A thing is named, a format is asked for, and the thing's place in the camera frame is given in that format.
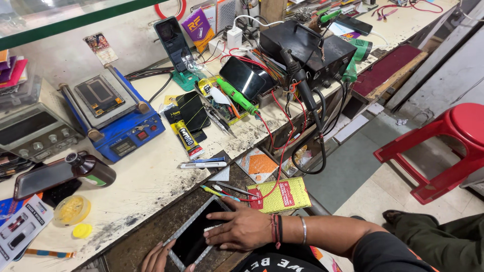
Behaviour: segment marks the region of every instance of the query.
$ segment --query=red power switch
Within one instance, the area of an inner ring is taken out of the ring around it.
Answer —
[[[142,131],[142,132],[136,134],[136,136],[138,137],[138,139],[144,140],[144,139],[146,139],[146,137],[148,137],[148,134],[146,134],[146,132]]]

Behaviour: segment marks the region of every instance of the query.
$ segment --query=glass display case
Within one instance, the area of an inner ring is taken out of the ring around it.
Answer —
[[[166,0],[0,0],[0,50]]]

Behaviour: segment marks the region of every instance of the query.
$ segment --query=plastic stool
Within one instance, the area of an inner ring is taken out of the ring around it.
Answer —
[[[449,135],[459,140],[467,154],[461,161],[431,180],[422,176],[402,154],[404,151],[437,135]],[[373,155],[385,163],[394,159],[419,184],[410,194],[421,204],[427,204],[454,189],[467,176],[484,167],[484,105],[463,103],[443,112],[430,124],[414,129],[384,147]]]

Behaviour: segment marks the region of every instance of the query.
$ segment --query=trousers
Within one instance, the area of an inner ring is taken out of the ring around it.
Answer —
[[[438,224],[428,215],[396,218],[395,235],[440,272],[484,272],[484,213]]]

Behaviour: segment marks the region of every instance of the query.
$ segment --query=red tape roll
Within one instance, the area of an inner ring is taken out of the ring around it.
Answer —
[[[175,15],[177,20],[180,20],[183,15],[185,14],[185,9],[186,9],[186,0],[178,0],[178,13]],[[166,19],[166,15],[161,12],[160,9],[160,4],[156,4],[154,6],[154,10],[158,14],[158,16],[162,19]]]

